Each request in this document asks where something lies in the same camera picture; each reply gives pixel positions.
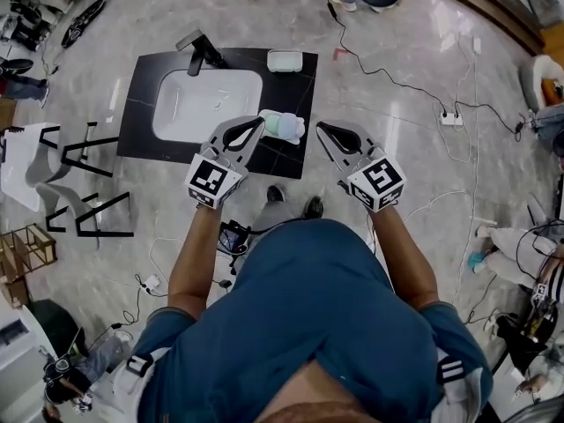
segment marble floor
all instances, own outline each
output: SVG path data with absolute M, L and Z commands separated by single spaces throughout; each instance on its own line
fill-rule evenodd
M 78 3 L 74 15 L 92 1 Z M 518 66 L 528 55 L 454 0 L 404 0 L 383 14 L 359 4 L 355 13 L 338 14 L 347 26 L 345 45 L 360 55 L 366 70 L 385 68 L 395 80 L 424 87 L 448 107 L 457 93 L 468 103 L 489 103 L 510 126 L 516 125 L 520 113 L 526 114 Z M 556 160 L 530 132 L 517 143 L 487 108 L 478 112 L 463 108 L 466 130 L 439 129 L 439 105 L 424 93 L 392 85 L 383 73 L 364 75 L 351 55 L 335 60 L 341 28 L 326 0 L 108 0 L 85 35 L 58 58 L 63 29 L 57 28 L 45 54 L 49 64 L 55 58 L 60 63 L 50 78 L 47 106 L 40 109 L 35 102 L 20 102 L 15 123 L 57 122 L 72 132 L 88 121 L 100 121 L 93 137 L 116 135 L 137 57 L 174 50 L 196 26 L 218 47 L 294 48 L 319 54 L 312 122 L 326 118 L 357 122 L 396 156 L 408 178 L 398 210 L 404 218 L 411 215 L 407 226 L 434 267 L 442 299 L 452 302 L 457 295 L 456 306 L 465 319 L 492 278 L 489 273 L 474 276 L 463 262 L 464 254 L 479 247 L 475 227 L 483 220 L 529 227 L 524 199 L 534 192 L 550 207 Z M 472 52 L 474 37 L 481 39 L 480 56 Z M 42 78 L 41 59 L 35 59 L 34 72 Z M 251 223 L 260 211 L 256 196 L 281 182 L 296 212 L 308 197 L 318 194 L 327 218 L 347 224 L 370 242 L 366 212 L 336 185 L 336 170 L 313 131 L 310 134 L 302 179 L 251 175 L 226 203 L 224 220 Z M 63 183 L 84 196 L 94 190 L 101 197 L 130 191 L 135 237 L 101 239 L 97 252 L 81 254 L 63 234 L 57 235 L 59 261 L 29 276 L 28 283 L 35 299 L 51 298 L 65 306 L 92 339 L 110 323 L 121 321 L 124 309 L 135 313 L 134 274 L 142 278 L 159 274 L 154 262 L 169 275 L 195 203 L 182 185 L 187 165 L 116 158 L 115 147 L 92 149 L 89 161 L 113 168 L 114 178 L 75 170 Z M 450 194 L 412 214 L 445 193 Z M 3 230 L 41 221 L 40 214 L 9 197 L 4 197 L 1 213 Z M 112 216 L 100 224 L 115 226 L 118 219 Z M 227 264 L 226 258 L 218 257 L 216 278 L 230 278 Z M 211 301 L 224 292 L 214 286 Z M 522 300 L 518 287 L 496 279 L 476 317 L 489 315 L 495 307 L 515 310 Z M 140 322 L 130 327 L 136 335 L 145 318 L 164 305 L 163 299 L 146 295 L 140 301 Z M 501 343 L 491 342 L 482 327 L 470 325 L 494 362 Z

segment white sink basin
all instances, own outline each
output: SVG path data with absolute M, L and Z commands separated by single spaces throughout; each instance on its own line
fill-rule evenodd
M 163 140 L 203 143 L 229 119 L 257 115 L 263 80 L 252 70 L 168 74 L 160 84 L 152 130 Z

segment faucet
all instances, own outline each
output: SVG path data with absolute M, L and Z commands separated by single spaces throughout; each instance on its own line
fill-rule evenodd
M 194 53 L 192 54 L 188 67 L 188 75 L 191 77 L 197 77 L 200 73 L 200 69 L 202 69 L 202 62 L 204 60 L 212 66 L 219 67 L 226 65 L 223 56 L 213 47 L 208 37 L 203 34 L 201 30 L 196 30 L 176 42 L 176 50 L 181 52 L 190 44 L 194 46 Z

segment black marble countertop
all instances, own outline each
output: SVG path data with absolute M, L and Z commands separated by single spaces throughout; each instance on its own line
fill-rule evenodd
M 259 111 L 269 109 L 303 117 L 306 132 L 299 145 L 264 137 L 247 168 L 250 172 L 300 179 L 308 141 L 317 55 L 303 54 L 303 68 L 295 73 L 272 73 L 266 48 L 219 48 L 229 69 L 254 71 L 263 80 Z M 173 71 L 187 71 L 191 53 L 166 52 L 140 56 L 123 111 L 117 154 L 149 160 L 190 163 L 200 144 L 158 138 L 152 129 L 160 84 Z M 212 69 L 204 64 L 202 69 Z

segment white plastic container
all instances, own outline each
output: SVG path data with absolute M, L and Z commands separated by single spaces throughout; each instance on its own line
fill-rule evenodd
M 296 50 L 271 50 L 266 65 L 270 72 L 300 72 L 303 54 Z

